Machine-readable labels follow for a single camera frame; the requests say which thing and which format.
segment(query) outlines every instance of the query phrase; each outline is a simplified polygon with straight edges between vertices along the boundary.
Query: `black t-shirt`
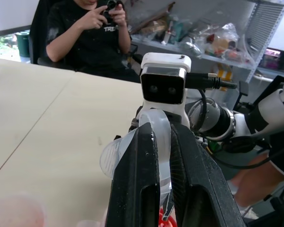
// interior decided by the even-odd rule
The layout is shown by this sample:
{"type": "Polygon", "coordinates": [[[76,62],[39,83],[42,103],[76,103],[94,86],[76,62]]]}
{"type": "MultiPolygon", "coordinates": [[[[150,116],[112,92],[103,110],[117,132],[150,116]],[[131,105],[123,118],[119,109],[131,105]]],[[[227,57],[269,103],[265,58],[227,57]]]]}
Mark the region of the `black t-shirt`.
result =
{"type": "MultiPolygon", "coordinates": [[[[98,0],[97,8],[107,1],[98,0]]],[[[73,0],[63,0],[53,5],[48,16],[47,44],[66,32],[88,10],[78,6],[73,0]]],[[[123,69],[119,51],[118,25],[103,24],[100,29],[83,31],[71,51],[65,57],[66,63],[79,69],[91,67],[94,70],[123,69]]]]}

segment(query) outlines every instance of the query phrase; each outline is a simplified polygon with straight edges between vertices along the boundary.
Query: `black office chair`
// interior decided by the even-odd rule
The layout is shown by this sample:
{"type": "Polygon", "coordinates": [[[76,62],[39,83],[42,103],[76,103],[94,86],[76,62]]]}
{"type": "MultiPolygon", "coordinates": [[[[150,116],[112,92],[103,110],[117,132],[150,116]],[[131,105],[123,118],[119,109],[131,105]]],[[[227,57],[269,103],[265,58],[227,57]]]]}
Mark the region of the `black office chair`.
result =
{"type": "MultiPolygon", "coordinates": [[[[47,16],[51,7],[62,0],[39,0],[37,10],[30,28],[29,34],[29,53],[32,64],[38,64],[53,68],[78,71],[70,65],[65,64],[65,60],[52,62],[46,54],[46,37],[47,37],[47,16]]],[[[141,64],[143,56],[136,54],[137,45],[131,45],[130,52],[123,58],[127,61],[127,67],[131,68],[131,59],[141,64]]]]}

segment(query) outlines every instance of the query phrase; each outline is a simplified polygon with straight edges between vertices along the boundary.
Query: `clutter on shelf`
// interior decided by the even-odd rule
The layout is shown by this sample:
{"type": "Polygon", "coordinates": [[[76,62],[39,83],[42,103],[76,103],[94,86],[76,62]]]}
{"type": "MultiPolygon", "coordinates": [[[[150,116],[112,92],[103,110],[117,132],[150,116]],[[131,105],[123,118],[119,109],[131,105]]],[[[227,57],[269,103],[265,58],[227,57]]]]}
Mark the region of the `clutter on shelf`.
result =
{"type": "Polygon", "coordinates": [[[161,11],[160,15],[152,15],[154,17],[155,20],[148,20],[144,26],[132,30],[133,37],[173,45],[200,59],[206,54],[222,61],[254,64],[246,48],[245,36],[239,37],[233,23],[215,25],[201,19],[193,23],[180,20],[169,11],[161,11]]]}

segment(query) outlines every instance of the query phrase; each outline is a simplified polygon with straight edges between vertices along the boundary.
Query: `black cable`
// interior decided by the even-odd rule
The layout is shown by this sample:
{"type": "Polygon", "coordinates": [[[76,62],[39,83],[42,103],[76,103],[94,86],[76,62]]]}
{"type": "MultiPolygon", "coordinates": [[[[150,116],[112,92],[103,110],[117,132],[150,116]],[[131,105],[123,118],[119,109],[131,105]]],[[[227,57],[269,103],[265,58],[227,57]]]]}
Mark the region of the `black cable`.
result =
{"type": "Polygon", "coordinates": [[[206,112],[207,112],[207,102],[206,102],[206,96],[204,91],[198,90],[202,96],[202,106],[200,110],[200,117],[198,119],[197,124],[195,124],[195,127],[193,127],[193,131],[199,131],[200,128],[203,126],[205,117],[206,117],[206,112]]]}
{"type": "Polygon", "coordinates": [[[269,162],[269,161],[272,160],[273,158],[276,158],[276,157],[278,157],[278,156],[280,156],[281,154],[284,153],[284,148],[283,148],[283,149],[281,149],[280,151],[278,151],[277,153],[273,154],[272,156],[266,158],[265,160],[263,160],[263,161],[261,161],[261,162],[259,162],[259,163],[257,163],[257,164],[250,165],[250,166],[235,166],[235,165],[226,163],[226,162],[224,162],[224,161],[218,159],[217,157],[215,157],[214,155],[212,155],[212,151],[209,149],[209,147],[207,147],[207,149],[210,151],[210,152],[209,152],[209,155],[213,158],[213,160],[215,160],[215,161],[221,163],[221,164],[224,165],[224,166],[227,166],[227,167],[233,168],[233,169],[253,169],[253,168],[257,168],[257,167],[259,167],[259,166],[261,166],[261,165],[263,165],[263,164],[269,162]]]}

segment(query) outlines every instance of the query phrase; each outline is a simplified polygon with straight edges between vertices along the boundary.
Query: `clear plastic object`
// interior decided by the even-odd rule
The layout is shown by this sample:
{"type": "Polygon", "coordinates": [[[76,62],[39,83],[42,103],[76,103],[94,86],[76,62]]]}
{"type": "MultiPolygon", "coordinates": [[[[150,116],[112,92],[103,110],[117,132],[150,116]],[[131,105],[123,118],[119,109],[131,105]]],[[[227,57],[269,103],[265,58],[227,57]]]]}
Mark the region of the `clear plastic object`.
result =
{"type": "Polygon", "coordinates": [[[0,199],[0,227],[45,227],[42,205],[25,195],[0,199]]]}
{"type": "MultiPolygon", "coordinates": [[[[151,124],[157,142],[161,187],[160,201],[164,201],[170,192],[169,157],[171,128],[169,120],[162,110],[151,109],[142,112],[139,117],[139,127],[148,122],[151,124]]],[[[134,133],[135,130],[129,132],[124,138],[111,142],[104,148],[100,158],[100,167],[106,176],[114,177],[115,168],[132,141],[134,133]]]]}

